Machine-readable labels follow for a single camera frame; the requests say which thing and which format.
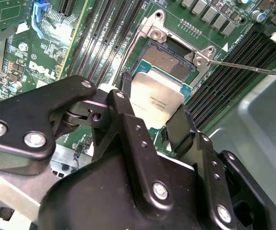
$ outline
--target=blue latch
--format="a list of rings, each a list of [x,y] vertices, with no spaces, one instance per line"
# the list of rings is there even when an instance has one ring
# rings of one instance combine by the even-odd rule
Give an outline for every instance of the blue latch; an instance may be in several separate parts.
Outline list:
[[[37,23],[42,21],[41,11],[47,12],[50,4],[46,0],[38,0],[33,4],[33,14],[32,14],[32,28],[37,32],[40,39],[44,38],[43,33],[38,28]]]

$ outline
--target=black memory slot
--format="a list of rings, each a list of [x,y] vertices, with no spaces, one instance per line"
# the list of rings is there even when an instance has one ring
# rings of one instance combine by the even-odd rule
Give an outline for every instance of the black memory slot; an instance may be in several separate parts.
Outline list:
[[[276,58],[276,48],[267,45],[262,50],[262,53],[258,55],[252,61],[253,65],[258,65],[260,68],[266,68]],[[199,129],[203,129],[207,124],[217,116],[224,108],[226,108],[238,95],[257,77],[259,73],[251,72],[248,70],[240,71],[240,77],[237,78],[235,83],[231,83],[226,87],[224,94],[220,95],[216,101],[212,103],[207,112],[198,116],[196,119],[197,126]]]
[[[254,55],[251,56],[246,61],[246,63],[249,61],[250,64],[253,66],[258,65],[258,63],[260,63],[260,61],[262,60],[262,56],[268,55],[269,54],[268,52],[270,50],[271,50],[270,45],[268,45],[268,49],[264,48],[262,50],[261,55],[260,53],[254,53]],[[204,117],[206,117],[210,113],[213,113],[213,109],[214,109],[213,105],[215,106],[216,104],[220,104],[220,102],[230,101],[230,98],[232,97],[230,94],[232,94],[233,92],[237,92],[239,88],[243,87],[243,84],[245,81],[253,80],[255,79],[256,76],[258,76],[258,74],[255,74],[254,72],[251,72],[251,71],[247,71],[247,70],[238,71],[236,76],[233,78],[233,80],[226,83],[224,87],[221,89],[220,94],[218,94],[218,96],[215,97],[213,101],[211,101],[210,103],[211,106],[206,106],[201,109],[199,115],[194,118],[196,122],[199,124]]]
[[[250,30],[248,34],[245,36],[245,38],[243,38],[239,42],[237,47],[225,58],[224,61],[234,62],[237,59],[238,55],[242,54],[246,50],[247,45],[245,44],[251,44],[256,39],[255,36],[252,36],[253,33],[254,31]],[[229,67],[226,66],[217,66],[217,68],[211,74],[209,79],[202,84],[201,88],[186,103],[188,108],[192,108],[193,105],[197,104],[202,99],[202,97],[206,95],[207,91],[209,90],[209,87],[211,87],[211,85],[214,85],[215,82],[217,82],[220,79],[221,74],[226,72],[228,69]]]
[[[275,54],[274,55],[272,55],[272,57],[269,59],[269,61],[268,62],[265,62],[266,63],[266,65],[264,65],[264,66],[267,66],[267,65],[269,65],[272,61],[274,61],[275,60],[275,58],[276,58],[276,51],[275,51]],[[234,94],[233,94],[233,97],[231,98],[231,99],[229,99],[229,100],[226,100],[226,101],[222,101],[222,103],[221,103],[221,105],[218,105],[214,110],[216,110],[216,112],[214,112],[214,113],[211,113],[211,114],[208,114],[208,116],[207,117],[205,117],[202,121],[201,121],[201,123],[199,124],[199,129],[200,130],[202,130],[202,129],[204,129],[206,126],[207,126],[207,124],[209,124],[210,122],[211,122],[211,120],[215,117],[215,116],[217,116],[224,108],[226,108],[228,105],[230,105],[230,103],[233,101],[233,100],[235,100],[237,97],[238,97],[238,95],[256,78],[258,76],[258,73],[254,73],[254,76],[252,76],[251,78],[248,78],[248,80],[245,82],[245,84],[243,84],[243,86],[242,87],[240,87],[236,92],[234,92]]]
[[[252,58],[252,53],[257,52],[260,50],[264,43],[261,38],[256,39],[254,43],[252,43],[252,47],[248,47],[248,49],[252,52],[244,52],[244,54],[239,55],[238,60],[236,60],[237,64],[245,65],[247,64],[248,60]],[[220,80],[216,81],[213,85],[211,85],[208,93],[204,96],[203,100],[199,102],[197,106],[194,106],[190,108],[192,110],[192,114],[194,117],[199,115],[200,111],[205,107],[206,103],[209,103],[211,100],[215,99],[217,95],[221,94],[221,90],[224,87],[225,84],[232,85],[231,81],[232,79],[236,79],[237,73],[243,72],[240,69],[237,68],[230,68],[228,67],[227,70],[220,75]]]
[[[110,52],[109,57],[107,58],[107,61],[100,71],[99,79],[97,81],[97,86],[101,83],[103,78],[107,75],[108,71],[111,68],[112,61],[116,57],[117,53],[119,52],[121,45],[125,42],[126,36],[129,33],[135,19],[137,18],[145,0],[137,0],[134,2],[134,7],[130,10],[127,17],[128,19],[125,20],[125,24],[122,26],[122,29],[120,31],[120,35],[117,38],[117,41],[115,42],[115,45],[113,46],[113,51]]]
[[[69,68],[69,71],[68,71],[68,74],[67,76],[72,76],[73,73],[74,73],[74,69],[77,65],[77,62],[78,60],[80,59],[80,51],[82,50],[82,48],[84,47],[84,43],[85,43],[85,40],[91,30],[91,24],[93,21],[95,21],[95,18],[96,18],[96,15],[97,13],[99,12],[99,14],[102,13],[103,11],[103,5],[107,5],[109,0],[105,0],[105,1],[96,1],[95,2],[95,5],[92,9],[92,12],[89,13],[86,17],[86,20],[85,20],[85,24],[87,25],[82,36],[81,36],[81,39],[79,40],[79,43],[78,43],[78,46],[75,48],[75,51],[73,53],[73,60],[72,60],[72,63],[70,65],[70,68]]]
[[[94,71],[98,69],[100,62],[103,59],[104,54],[106,53],[106,51],[108,49],[109,43],[111,42],[111,40],[117,33],[119,26],[121,25],[121,22],[128,10],[130,3],[131,3],[131,0],[124,0],[122,2],[122,4],[119,6],[116,20],[114,20],[114,22],[111,26],[111,30],[109,30],[109,32],[107,34],[107,38],[103,41],[103,43],[100,46],[100,50],[95,58],[94,64],[92,65],[92,69],[88,74],[88,79],[91,79],[94,76]]]
[[[91,39],[91,42],[89,41],[89,43],[87,45],[86,53],[79,65],[78,75],[81,75],[81,76],[84,75],[85,69],[86,69],[89,59],[93,53],[95,45],[98,42],[100,34],[103,31],[103,28],[106,25],[111,13],[112,13],[113,6],[114,6],[114,0],[110,0],[109,4],[106,6],[104,13],[99,21],[99,26],[96,28],[95,33]]]
[[[251,43],[252,47],[248,47],[249,50],[258,50],[262,47],[262,39],[256,39],[254,40],[253,43]],[[249,52],[245,52],[245,50],[243,50],[243,52],[241,52],[241,54],[237,57],[237,60],[235,61],[235,63],[237,64],[245,64],[247,62],[247,60],[251,57],[251,53]],[[239,72],[241,70],[236,69],[236,68],[224,68],[224,72],[222,72],[218,78],[219,80],[216,79],[216,81],[214,83],[210,83],[211,85],[208,88],[207,94],[204,95],[204,97],[202,98],[202,100],[199,101],[198,104],[196,104],[195,106],[191,107],[191,111],[192,111],[192,115],[197,116],[199,114],[199,111],[202,110],[202,108],[204,106],[206,106],[207,103],[209,103],[209,101],[213,100],[216,95],[220,94],[220,91],[223,87],[224,84],[227,84],[228,82],[230,82],[232,80],[232,78],[235,78],[236,73]]]
[[[252,29],[224,61],[264,69],[275,58],[276,45]],[[187,102],[198,129],[205,128],[258,76],[249,70],[218,66]]]

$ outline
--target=capacitor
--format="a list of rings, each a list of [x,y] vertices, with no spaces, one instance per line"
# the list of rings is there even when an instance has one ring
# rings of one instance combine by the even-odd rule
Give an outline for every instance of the capacitor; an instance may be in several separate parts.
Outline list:
[[[263,22],[266,19],[265,13],[262,13],[260,11],[254,11],[252,13],[252,19],[254,21],[258,22],[258,23],[261,23],[261,22]]]
[[[21,88],[22,88],[22,84],[21,84],[21,82],[19,82],[19,81],[16,81],[16,82],[12,83],[12,84],[9,86],[9,90],[10,90],[11,92],[17,92],[17,91],[19,91]]]
[[[251,0],[238,0],[238,2],[241,4],[247,4],[247,3],[250,3]]]

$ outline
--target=black plastic bracket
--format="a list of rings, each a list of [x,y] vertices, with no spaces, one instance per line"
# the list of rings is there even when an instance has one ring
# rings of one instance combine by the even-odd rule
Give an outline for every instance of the black plastic bracket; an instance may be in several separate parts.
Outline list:
[[[94,129],[92,160],[98,160],[119,146],[124,154],[137,207],[148,218],[161,219],[172,209],[174,198],[145,123],[134,116],[129,97],[124,92],[110,91],[107,102],[112,124],[105,135]],[[166,198],[156,196],[155,183],[160,183],[167,190]]]
[[[276,206],[241,161],[226,150],[218,157],[225,166],[232,205],[239,222],[256,230],[276,230]]]
[[[19,174],[38,174],[55,151],[55,133],[65,110],[87,99],[96,87],[83,77],[72,76],[0,102],[0,123],[7,132],[0,136],[0,169]],[[45,144],[32,148],[24,142],[38,132]]]
[[[197,211],[201,225],[209,230],[236,229],[224,166],[214,155],[211,140],[197,131],[184,105],[167,122],[166,129],[178,159],[192,165],[197,172]]]

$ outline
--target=motherboard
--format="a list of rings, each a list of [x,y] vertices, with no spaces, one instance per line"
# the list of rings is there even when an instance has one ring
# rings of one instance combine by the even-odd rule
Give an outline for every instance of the motherboard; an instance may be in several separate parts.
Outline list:
[[[276,65],[276,0],[24,4],[29,30],[7,39],[0,100],[72,75],[118,88],[128,72],[134,112],[144,119],[157,151],[170,157],[165,123],[181,104],[206,132],[265,76],[203,63],[198,55],[263,69]],[[91,128],[57,143],[87,154]]]

